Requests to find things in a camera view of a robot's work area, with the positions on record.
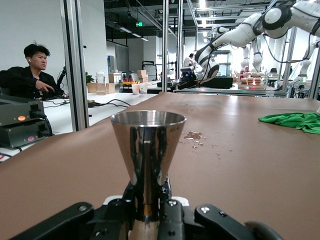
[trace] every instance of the green cloth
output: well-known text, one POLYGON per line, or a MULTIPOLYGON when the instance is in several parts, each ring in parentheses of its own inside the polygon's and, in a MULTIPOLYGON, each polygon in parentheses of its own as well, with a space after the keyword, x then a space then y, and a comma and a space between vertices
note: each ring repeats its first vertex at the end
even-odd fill
POLYGON ((315 112, 294 112, 259 117, 264 123, 302 129, 305 133, 320 134, 320 115, 315 112))

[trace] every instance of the brown paper surface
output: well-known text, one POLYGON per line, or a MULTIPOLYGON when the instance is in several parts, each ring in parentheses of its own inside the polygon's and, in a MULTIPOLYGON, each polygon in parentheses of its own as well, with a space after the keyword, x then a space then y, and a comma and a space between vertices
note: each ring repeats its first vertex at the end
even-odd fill
MULTIPOLYGON (((169 178, 192 208, 210 203, 240 223, 260 221, 288 240, 320 236, 320 135, 259 122, 271 114, 315 112, 313 99, 160 93, 126 109, 186 116, 169 178)), ((109 118, 42 140, 0 163, 0 239, 77 202, 98 208, 129 182, 109 118)))

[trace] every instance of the white desk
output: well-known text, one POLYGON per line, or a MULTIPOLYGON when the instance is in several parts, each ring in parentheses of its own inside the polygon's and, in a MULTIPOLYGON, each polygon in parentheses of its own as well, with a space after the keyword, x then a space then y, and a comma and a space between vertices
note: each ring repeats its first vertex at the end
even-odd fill
MULTIPOLYGON (((119 99, 122 100, 130 105, 136 105, 138 103, 141 103, 147 99, 150 99, 152 97, 156 96, 156 94, 146 94, 145 96, 140 95, 133 95, 132 93, 120 93, 116 92, 113 94, 107 94, 107 95, 96 95, 95 93, 88 93, 87 99, 88 100, 94 100, 97 103, 105 104, 113 99, 119 99)), ((52 128, 52 133, 55 135, 58 134, 65 134, 65 133, 71 133, 73 131, 72 129, 72 120, 71 120, 71 107, 70 104, 65 105, 57 105, 59 103, 63 103, 64 101, 69 102, 69 99, 54 99, 43 102, 44 106, 44 113, 46 114, 52 128)), ((113 101, 112 103, 116 105, 124 105, 127 106, 127 104, 124 104, 121 101, 113 101)), ((98 106, 98 107, 92 107, 88 109, 89 115, 92 115, 89 117, 89 124, 90 126, 94 125, 95 123, 101 121, 102 119, 105 119, 107 117, 112 116, 113 114, 116 114, 122 110, 126 109, 125 107, 117 107, 111 104, 104 105, 104 106, 98 106)), ((22 147, 22 150, 27 149, 28 147, 32 146, 35 143, 31 143, 28 145, 25 145, 22 147)), ((0 153, 9 154, 11 156, 14 156, 18 154, 20 151, 18 149, 8 149, 0 147, 0 153)), ((0 162, 3 162, 7 160, 8 157, 5 156, 0 159, 0 162)))

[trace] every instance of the stainless steel cup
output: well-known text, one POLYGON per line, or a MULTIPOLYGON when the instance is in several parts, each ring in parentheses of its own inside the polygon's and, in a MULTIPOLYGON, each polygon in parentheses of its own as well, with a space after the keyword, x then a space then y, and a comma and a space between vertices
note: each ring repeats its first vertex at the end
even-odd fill
POLYGON ((173 112, 139 110, 117 113, 111 121, 137 200, 136 220, 152 225, 158 222, 161 187, 186 118, 173 112))

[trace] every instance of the black equipment box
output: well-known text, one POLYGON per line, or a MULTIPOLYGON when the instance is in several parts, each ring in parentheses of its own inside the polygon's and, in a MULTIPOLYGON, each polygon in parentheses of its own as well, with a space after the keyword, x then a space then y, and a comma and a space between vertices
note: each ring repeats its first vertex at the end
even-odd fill
POLYGON ((216 76, 212 80, 200 84, 200 87, 208 87, 213 89, 229 89, 232 88, 232 83, 232 77, 216 76))
POLYGON ((0 126, 0 147, 13 149, 48 136, 50 136, 50 131, 45 120, 38 119, 0 126))
POLYGON ((35 111, 45 113, 42 101, 0 95, 0 127, 38 119, 38 116, 31 115, 35 111))

